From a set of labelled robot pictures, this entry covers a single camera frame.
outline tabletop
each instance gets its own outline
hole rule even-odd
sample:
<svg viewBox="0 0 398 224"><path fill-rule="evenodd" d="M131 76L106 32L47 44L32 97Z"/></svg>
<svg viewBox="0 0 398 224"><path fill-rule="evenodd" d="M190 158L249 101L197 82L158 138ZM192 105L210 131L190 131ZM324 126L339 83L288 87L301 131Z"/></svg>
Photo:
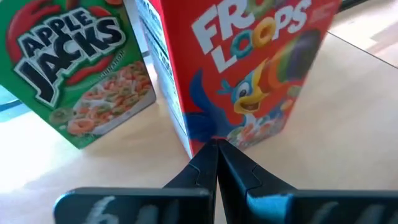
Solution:
<svg viewBox="0 0 398 224"><path fill-rule="evenodd" d="M52 223L67 190L161 187L187 165L147 66L156 103L84 150L32 112L0 123L0 223ZM298 189L398 189L397 84L396 68L329 34L285 129L245 153Z"/></svg>

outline green cereal box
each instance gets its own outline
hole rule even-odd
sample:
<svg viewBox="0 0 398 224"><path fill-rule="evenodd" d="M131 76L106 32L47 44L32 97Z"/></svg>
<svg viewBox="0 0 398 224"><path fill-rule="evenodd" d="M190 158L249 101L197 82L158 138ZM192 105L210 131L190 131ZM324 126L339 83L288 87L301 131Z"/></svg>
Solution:
<svg viewBox="0 0 398 224"><path fill-rule="evenodd" d="M0 12L0 85L76 147L155 101L122 0L2 0Z"/></svg>

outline froot loops cereal box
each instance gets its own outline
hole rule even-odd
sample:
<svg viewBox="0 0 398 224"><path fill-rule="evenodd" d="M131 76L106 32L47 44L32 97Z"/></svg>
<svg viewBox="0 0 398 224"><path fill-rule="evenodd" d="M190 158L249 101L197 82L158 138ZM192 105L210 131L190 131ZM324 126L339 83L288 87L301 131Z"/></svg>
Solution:
<svg viewBox="0 0 398 224"><path fill-rule="evenodd" d="M76 147L155 101L122 0L2 0L0 12L0 85Z"/></svg>
<svg viewBox="0 0 398 224"><path fill-rule="evenodd" d="M136 0L171 117L192 157L285 126L340 0Z"/></svg>

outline cereal box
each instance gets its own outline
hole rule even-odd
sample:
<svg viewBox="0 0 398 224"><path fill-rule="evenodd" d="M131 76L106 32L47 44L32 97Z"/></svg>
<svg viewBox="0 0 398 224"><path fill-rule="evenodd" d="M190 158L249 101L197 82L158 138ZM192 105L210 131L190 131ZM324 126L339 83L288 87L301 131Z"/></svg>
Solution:
<svg viewBox="0 0 398 224"><path fill-rule="evenodd" d="M340 0L136 0L176 130L192 157L279 133Z"/></svg>
<svg viewBox="0 0 398 224"><path fill-rule="evenodd" d="M2 0L0 11L0 85L76 147L155 101L122 0Z"/></svg>

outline apple jacks logo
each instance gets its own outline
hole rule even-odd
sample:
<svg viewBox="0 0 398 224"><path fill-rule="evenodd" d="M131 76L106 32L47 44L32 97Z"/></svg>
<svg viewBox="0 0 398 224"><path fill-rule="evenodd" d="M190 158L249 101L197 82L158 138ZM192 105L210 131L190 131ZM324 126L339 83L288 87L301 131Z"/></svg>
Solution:
<svg viewBox="0 0 398 224"><path fill-rule="evenodd" d="M18 43L24 56L14 71L36 90L40 102L54 108L64 78L72 76L79 64L97 61L125 41L115 17L96 18L80 7L21 35Z"/></svg>

